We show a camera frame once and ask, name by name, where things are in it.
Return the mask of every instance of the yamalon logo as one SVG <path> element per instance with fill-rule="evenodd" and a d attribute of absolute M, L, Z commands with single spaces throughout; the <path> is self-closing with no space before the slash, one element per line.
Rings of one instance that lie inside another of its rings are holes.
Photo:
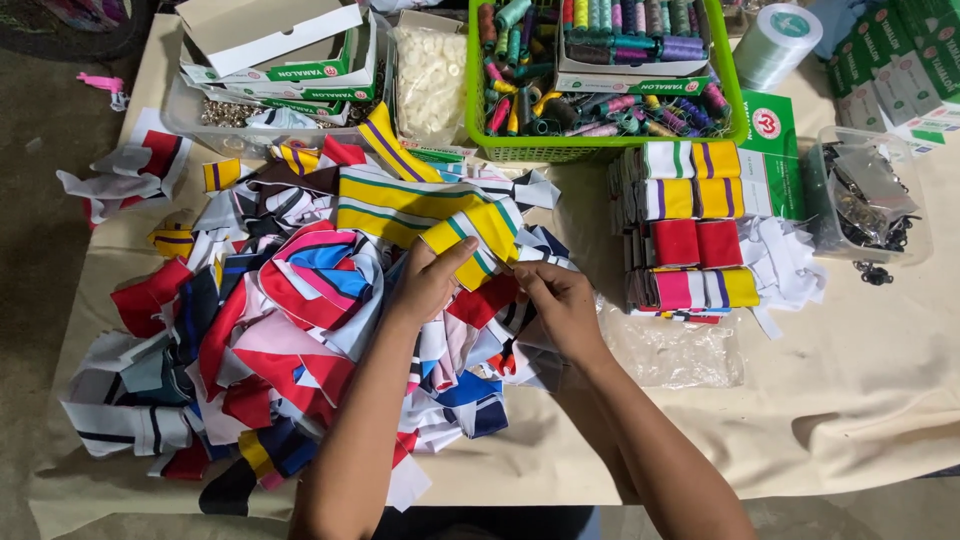
<path fill-rule="evenodd" d="M 754 111 L 754 129 L 763 138 L 774 139 L 780 135 L 780 119 L 769 109 Z"/>

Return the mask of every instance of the hand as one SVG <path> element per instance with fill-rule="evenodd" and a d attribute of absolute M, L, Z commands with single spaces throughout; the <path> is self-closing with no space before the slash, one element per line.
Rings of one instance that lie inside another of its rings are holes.
<path fill-rule="evenodd" d="M 479 240 L 469 236 L 437 256 L 422 238 L 414 240 L 388 310 L 401 320 L 415 322 L 417 328 L 432 321 L 457 286 L 453 273 L 479 245 Z"/>
<path fill-rule="evenodd" d="M 514 277 L 537 307 L 540 323 L 561 355 L 581 361 L 607 351 L 587 277 L 548 262 L 519 262 Z"/>

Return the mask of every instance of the pink toy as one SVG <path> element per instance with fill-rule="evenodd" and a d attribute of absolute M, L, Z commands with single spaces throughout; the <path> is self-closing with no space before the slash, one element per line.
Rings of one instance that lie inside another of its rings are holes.
<path fill-rule="evenodd" d="M 109 91 L 111 109 L 117 112 L 127 110 L 127 102 L 130 101 L 130 98 L 123 91 L 123 79 L 119 77 L 96 77 L 83 72 L 77 76 L 77 79 L 94 88 Z"/>

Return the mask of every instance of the beige fabric table cover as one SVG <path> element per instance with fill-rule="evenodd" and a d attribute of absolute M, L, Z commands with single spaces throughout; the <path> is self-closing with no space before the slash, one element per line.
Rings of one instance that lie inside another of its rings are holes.
<path fill-rule="evenodd" d="M 173 16 L 156 17 L 122 137 L 141 108 L 162 104 L 164 77 L 176 70 L 179 43 L 170 39 L 176 25 Z M 824 74 L 812 64 L 804 71 L 805 77 L 792 74 L 779 91 L 794 100 L 802 141 L 834 118 Z M 123 328 L 109 293 L 158 268 L 161 258 L 147 234 L 175 209 L 203 207 L 201 164 L 216 159 L 195 144 L 173 205 L 121 212 L 93 232 L 50 399 L 49 444 L 37 449 L 31 486 L 30 505 L 44 538 L 113 512 L 200 512 L 199 482 L 148 478 L 153 461 L 130 453 L 91 458 L 56 393 L 99 332 Z M 799 313 L 774 312 L 784 339 L 769 341 L 750 313 L 742 314 L 737 327 L 747 359 L 742 386 L 649 390 L 740 497 L 859 490 L 960 463 L 960 316 L 955 305 L 960 300 L 960 241 L 953 217 L 960 202 L 960 155 L 948 147 L 919 165 L 935 244 L 928 262 L 892 267 L 896 281 L 873 287 L 861 282 L 848 262 L 825 261 L 830 279 L 824 304 Z M 542 211 L 532 219 L 567 243 L 573 260 L 601 293 L 619 298 L 622 244 L 608 230 L 603 170 L 555 167 L 553 180 L 564 194 L 560 207 L 552 216 Z M 608 318 L 607 332 L 616 335 L 636 324 L 680 324 L 625 319 Z M 645 361 L 613 352 L 624 363 Z M 626 469 L 585 389 L 573 384 L 551 396 L 509 387 L 506 404 L 506 430 L 417 457 L 433 480 L 419 503 L 636 502 Z M 207 479 L 222 468 L 212 468 Z M 294 484 L 284 482 L 270 493 L 254 490 L 251 515 L 286 519 Z"/>

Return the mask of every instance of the person's right hand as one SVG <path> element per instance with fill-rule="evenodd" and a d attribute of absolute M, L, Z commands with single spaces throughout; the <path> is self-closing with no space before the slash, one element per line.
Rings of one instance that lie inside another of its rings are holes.
<path fill-rule="evenodd" d="M 586 276 L 556 264 L 527 261 L 514 266 L 514 277 L 537 307 L 543 329 L 561 355 L 580 361 L 607 350 Z"/>

